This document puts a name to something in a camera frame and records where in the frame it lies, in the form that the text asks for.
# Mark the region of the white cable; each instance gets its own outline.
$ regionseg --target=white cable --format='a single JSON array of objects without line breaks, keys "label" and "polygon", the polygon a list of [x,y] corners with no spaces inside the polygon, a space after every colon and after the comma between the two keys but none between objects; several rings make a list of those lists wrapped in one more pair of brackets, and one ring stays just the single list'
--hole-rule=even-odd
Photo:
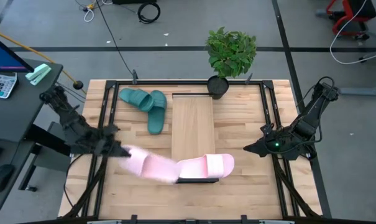
[{"label": "white cable", "polygon": [[[89,13],[92,13],[93,16],[91,17],[91,19],[87,20],[87,15],[88,15]],[[84,16],[84,21],[86,21],[86,22],[91,22],[91,21],[94,19],[94,16],[95,16],[94,11],[92,11],[91,9],[87,9],[87,12],[86,12],[86,14],[85,14],[85,16]]]},{"label": "white cable", "polygon": [[334,43],[335,43],[335,41],[337,40],[337,38],[338,38],[339,34],[341,33],[341,31],[344,30],[345,26],[348,25],[352,20],[354,20],[355,17],[356,17],[357,15],[359,15],[359,13],[360,13],[361,10],[363,9],[363,7],[364,7],[364,5],[366,4],[366,2],[367,2],[367,0],[365,0],[365,1],[363,2],[362,7],[360,7],[360,9],[357,11],[356,15],[354,15],[354,17],[352,17],[352,19],[350,19],[350,21],[348,21],[348,22],[347,22],[347,23],[346,23],[346,24],[345,24],[345,25],[339,30],[338,34],[336,35],[336,37],[334,38],[334,40],[332,41],[332,43],[331,43],[331,45],[330,45],[330,54],[331,54],[331,56],[335,59],[335,61],[338,62],[338,63],[341,63],[341,64],[343,64],[343,65],[352,65],[352,64],[360,63],[360,62],[364,62],[364,61],[367,61],[367,60],[370,60],[370,59],[373,59],[373,58],[376,57],[376,55],[374,55],[374,56],[372,56],[372,57],[364,58],[364,59],[362,59],[362,60],[358,60],[358,61],[356,61],[356,62],[340,62],[340,61],[334,56],[334,54],[332,53],[332,50],[331,50],[332,46],[334,45]]},{"label": "white cable", "polygon": [[105,0],[102,0],[102,3],[103,3],[103,4],[113,4],[113,2],[105,3]]}]

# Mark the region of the green leaves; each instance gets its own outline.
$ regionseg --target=green leaves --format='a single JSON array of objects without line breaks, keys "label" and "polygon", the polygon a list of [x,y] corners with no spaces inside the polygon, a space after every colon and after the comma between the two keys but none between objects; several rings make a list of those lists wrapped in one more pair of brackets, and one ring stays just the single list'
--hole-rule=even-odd
[{"label": "green leaves", "polygon": [[255,40],[255,36],[242,32],[224,32],[224,27],[217,32],[210,30],[206,44],[210,55],[208,62],[214,72],[218,72],[221,78],[235,78],[247,73],[257,55]]}]

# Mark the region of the pink slipper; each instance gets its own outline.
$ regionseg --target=pink slipper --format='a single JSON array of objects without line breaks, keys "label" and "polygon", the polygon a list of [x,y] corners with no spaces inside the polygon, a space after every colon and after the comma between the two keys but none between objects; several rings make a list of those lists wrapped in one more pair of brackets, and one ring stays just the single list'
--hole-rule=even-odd
[{"label": "pink slipper", "polygon": [[221,178],[231,174],[235,165],[229,154],[206,154],[195,159],[178,162],[180,178]]},{"label": "pink slipper", "polygon": [[121,157],[119,165],[136,176],[155,179],[166,183],[175,183],[181,168],[173,160],[143,150],[137,146],[122,146],[131,157]]}]

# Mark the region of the slipper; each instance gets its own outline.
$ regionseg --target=slipper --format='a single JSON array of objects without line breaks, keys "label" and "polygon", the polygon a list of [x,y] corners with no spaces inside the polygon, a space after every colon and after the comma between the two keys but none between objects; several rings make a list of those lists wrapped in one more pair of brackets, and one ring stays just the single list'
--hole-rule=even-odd
[{"label": "slipper", "polygon": [[122,146],[131,157],[120,157],[119,165],[134,175],[169,184],[178,180],[181,169],[173,160],[150,153],[137,146]]},{"label": "slipper", "polygon": [[123,88],[119,97],[141,111],[148,112],[154,105],[154,99],[144,90]]},{"label": "slipper", "polygon": [[231,174],[234,159],[229,154],[206,154],[195,159],[178,162],[180,178],[221,178]]},{"label": "slipper", "polygon": [[155,100],[153,108],[148,112],[148,131],[150,134],[160,134],[163,130],[167,98],[164,93],[154,90],[150,95]]}]

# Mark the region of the yellow cable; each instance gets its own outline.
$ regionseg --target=yellow cable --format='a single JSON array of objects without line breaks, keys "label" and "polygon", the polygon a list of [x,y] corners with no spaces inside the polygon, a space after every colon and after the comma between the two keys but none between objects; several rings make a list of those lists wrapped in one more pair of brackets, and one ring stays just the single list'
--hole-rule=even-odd
[{"label": "yellow cable", "polygon": [[[33,53],[36,53],[36,54],[38,54],[39,56],[41,56],[41,57],[43,57],[43,58],[45,58],[45,59],[47,59],[49,62],[51,62],[51,63],[55,63],[52,59],[50,59],[49,57],[47,57],[46,55],[44,55],[43,53],[40,53],[40,52],[38,52],[38,51],[36,51],[36,50],[34,50],[34,49],[32,49],[32,48],[30,48],[30,47],[28,47],[28,46],[26,46],[26,45],[24,45],[24,44],[21,44],[21,43],[19,43],[18,41],[16,41],[16,40],[13,40],[13,39],[11,39],[10,37],[8,37],[8,36],[6,36],[6,35],[4,35],[4,34],[2,34],[2,33],[0,33],[0,37],[2,37],[2,38],[4,38],[4,39],[7,39],[7,40],[9,40],[9,41],[11,41],[12,43],[14,43],[14,44],[16,44],[16,45],[19,45],[19,46],[21,46],[21,47],[23,47],[24,49],[26,49],[26,50],[29,50],[29,51],[31,51],[31,52],[33,52]],[[76,80],[67,72],[67,71],[65,71],[65,70],[62,70],[62,72],[73,82],[73,83],[76,83]]]}]

